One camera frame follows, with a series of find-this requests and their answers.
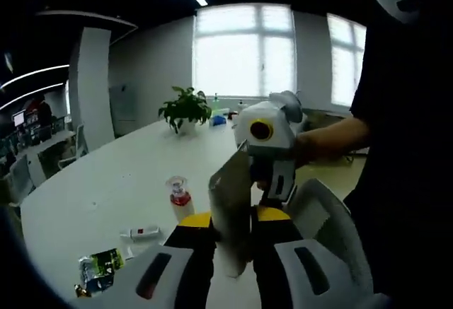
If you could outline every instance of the white chair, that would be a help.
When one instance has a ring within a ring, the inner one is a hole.
[[[65,158],[58,161],[58,167],[60,170],[67,167],[69,164],[75,162],[80,157],[85,156],[88,153],[88,148],[86,147],[85,136],[84,136],[84,125],[81,124],[77,127],[76,131],[76,155],[71,158]]]
[[[373,293],[373,279],[350,212],[330,189],[316,178],[306,181],[284,210],[304,238],[314,238],[350,268],[352,279]]]
[[[28,170],[27,155],[13,163],[4,179],[8,184],[11,202],[19,205],[35,188]]]

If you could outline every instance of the plastic bottle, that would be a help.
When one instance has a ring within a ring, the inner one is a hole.
[[[248,107],[248,105],[247,105],[247,104],[244,104],[244,103],[242,102],[242,100],[240,100],[240,101],[239,101],[239,104],[238,104],[238,115],[239,115],[239,114],[241,113],[241,111],[242,111],[243,109],[245,109],[246,107]]]
[[[219,97],[217,97],[217,94],[215,94],[214,100],[212,101],[212,111],[215,111],[218,109],[219,109]]]
[[[193,215],[195,210],[192,197],[187,190],[187,179],[174,176],[167,181],[166,185],[171,191],[170,202],[178,221],[181,222],[185,217]]]

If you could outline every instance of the white column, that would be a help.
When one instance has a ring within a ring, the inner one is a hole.
[[[108,94],[110,31],[84,28],[69,62],[69,104],[74,129],[84,125],[88,150],[115,139]]]

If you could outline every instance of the potted plant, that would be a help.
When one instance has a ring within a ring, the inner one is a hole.
[[[164,115],[165,121],[177,134],[191,133],[197,122],[204,124],[211,117],[212,110],[207,106],[203,91],[194,94],[194,88],[173,86],[172,89],[179,93],[178,99],[165,102],[159,109],[159,117]]]

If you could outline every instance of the floor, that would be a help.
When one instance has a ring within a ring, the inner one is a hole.
[[[310,178],[318,178],[341,200],[354,189],[365,164],[365,157],[355,157],[352,162],[345,158],[332,163],[306,165],[296,172],[296,183],[302,185]]]
[[[355,158],[352,162],[345,160],[319,163],[298,169],[296,182],[301,185],[311,178],[318,178],[335,193],[344,199],[355,187],[362,172],[365,158]],[[214,276],[211,280],[211,291],[207,297],[206,308],[261,308],[260,294],[253,265],[249,263],[245,272],[237,279],[225,277],[216,272],[219,265],[218,256],[214,255]]]

